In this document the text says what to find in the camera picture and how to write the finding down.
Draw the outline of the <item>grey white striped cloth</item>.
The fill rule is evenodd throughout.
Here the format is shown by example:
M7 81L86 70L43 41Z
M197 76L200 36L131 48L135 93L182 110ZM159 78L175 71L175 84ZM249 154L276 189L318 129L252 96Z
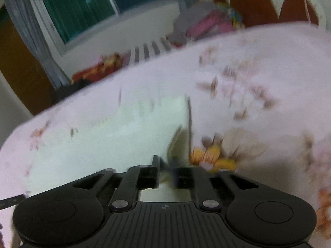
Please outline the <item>grey white striped cloth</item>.
M128 65L131 66L136 63L146 62L149 59L154 59L155 57L169 53L172 49L172 45L166 38L159 38L151 42L143 43L130 50Z

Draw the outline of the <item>white framed window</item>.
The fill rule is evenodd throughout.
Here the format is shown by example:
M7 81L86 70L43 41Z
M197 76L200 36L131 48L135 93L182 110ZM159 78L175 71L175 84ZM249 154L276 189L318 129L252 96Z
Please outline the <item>white framed window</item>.
M32 0L59 56L97 32L138 15L156 15L170 23L178 0Z

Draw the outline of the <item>pink floral bed sheet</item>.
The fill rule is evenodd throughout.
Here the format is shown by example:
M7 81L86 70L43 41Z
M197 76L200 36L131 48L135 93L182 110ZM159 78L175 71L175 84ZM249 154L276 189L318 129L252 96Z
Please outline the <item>pink floral bed sheet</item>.
M185 95L189 163L221 209L199 209L161 158L159 186L132 209L105 168L29 196L31 155L121 106ZM1 148L1 247L330 247L330 33L307 24L217 36L91 84L17 127Z

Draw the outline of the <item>grey curtain left side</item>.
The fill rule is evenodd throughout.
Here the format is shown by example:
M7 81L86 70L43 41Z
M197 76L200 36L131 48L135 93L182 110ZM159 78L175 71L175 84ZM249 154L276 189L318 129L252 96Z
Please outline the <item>grey curtain left side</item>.
M4 0L4 4L22 41L42 65L53 87L69 85L69 78L52 57L30 0Z

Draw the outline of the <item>red orange floral cloth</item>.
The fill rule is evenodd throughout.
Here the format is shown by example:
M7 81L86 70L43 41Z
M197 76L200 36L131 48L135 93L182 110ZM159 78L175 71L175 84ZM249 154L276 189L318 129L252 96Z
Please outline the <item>red orange floral cloth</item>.
M102 55L99 63L75 73L71 78L71 84L79 82L80 80L97 82L127 66L130 58L130 51L125 53L115 52L110 55Z

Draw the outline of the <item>folded grey pink clothes stack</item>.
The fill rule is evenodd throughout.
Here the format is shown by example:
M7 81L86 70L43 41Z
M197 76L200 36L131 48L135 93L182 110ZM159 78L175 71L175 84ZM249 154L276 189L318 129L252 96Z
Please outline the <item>folded grey pink clothes stack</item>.
M241 15L226 3L199 2L178 16L166 39L179 48L188 42L244 28Z

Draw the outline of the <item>brown wooden door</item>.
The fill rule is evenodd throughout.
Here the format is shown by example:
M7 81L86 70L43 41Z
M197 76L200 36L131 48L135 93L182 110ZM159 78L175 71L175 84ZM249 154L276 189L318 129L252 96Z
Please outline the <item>brown wooden door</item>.
M22 41L5 6L1 7L1 73L33 115L53 106L55 89Z

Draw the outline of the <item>cream white towel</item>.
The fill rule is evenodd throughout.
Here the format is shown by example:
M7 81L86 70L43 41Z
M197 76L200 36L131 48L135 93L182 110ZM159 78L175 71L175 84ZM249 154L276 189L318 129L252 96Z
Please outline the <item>cream white towel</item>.
M187 96L165 97L121 106L95 124L63 128L44 135L31 155L26 180L33 196L105 168L125 172L149 165L153 156L189 163L190 104Z

